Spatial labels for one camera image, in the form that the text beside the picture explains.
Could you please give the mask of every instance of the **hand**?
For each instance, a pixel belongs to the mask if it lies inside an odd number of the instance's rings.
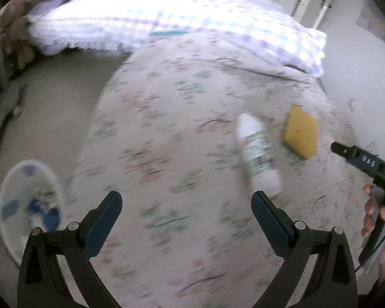
[[[371,189],[374,186],[371,184],[367,184],[364,186],[363,191],[365,192],[366,195],[370,196],[371,195]],[[375,203],[372,199],[369,199],[367,203],[365,204],[365,218],[364,218],[364,228],[362,228],[362,237],[367,237],[372,230],[374,230],[375,227],[375,220],[373,219],[371,214],[374,213],[375,210]],[[379,212],[381,215],[382,219],[385,220],[385,206],[381,207],[381,210]],[[385,248],[382,250],[382,253],[379,257],[379,282],[383,282],[385,280]]]

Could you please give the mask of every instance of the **person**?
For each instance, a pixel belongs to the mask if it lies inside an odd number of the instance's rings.
[[[367,184],[364,186],[363,191],[368,197],[371,196],[371,190],[373,187],[374,185],[372,184]],[[369,236],[372,230],[374,230],[376,220],[372,217],[374,211],[375,203],[370,198],[365,204],[366,215],[364,217],[363,228],[361,231],[362,237],[364,238]],[[379,213],[382,219],[385,220],[385,206],[381,207]],[[385,287],[385,248],[380,254],[378,263],[378,280],[374,284],[369,294],[359,296],[359,308],[385,308],[385,288],[382,288]]]

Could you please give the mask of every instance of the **white bottle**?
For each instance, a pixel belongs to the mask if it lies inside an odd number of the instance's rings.
[[[270,198],[280,194],[282,179],[266,139],[264,123],[247,112],[242,113],[238,116],[237,136],[251,193],[264,191]]]

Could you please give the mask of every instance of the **black cable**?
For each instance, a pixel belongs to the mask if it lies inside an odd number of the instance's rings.
[[[371,254],[364,260],[359,266],[355,269],[355,273],[358,272],[362,266],[365,265],[365,263],[372,257],[372,255],[379,249],[379,247],[382,245],[382,243],[385,241],[385,235],[383,236],[382,240],[377,244],[377,246],[372,250]]]

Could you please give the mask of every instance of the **yellow sponge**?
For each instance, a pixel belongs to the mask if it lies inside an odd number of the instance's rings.
[[[306,159],[316,153],[316,120],[298,105],[290,109],[284,143]]]

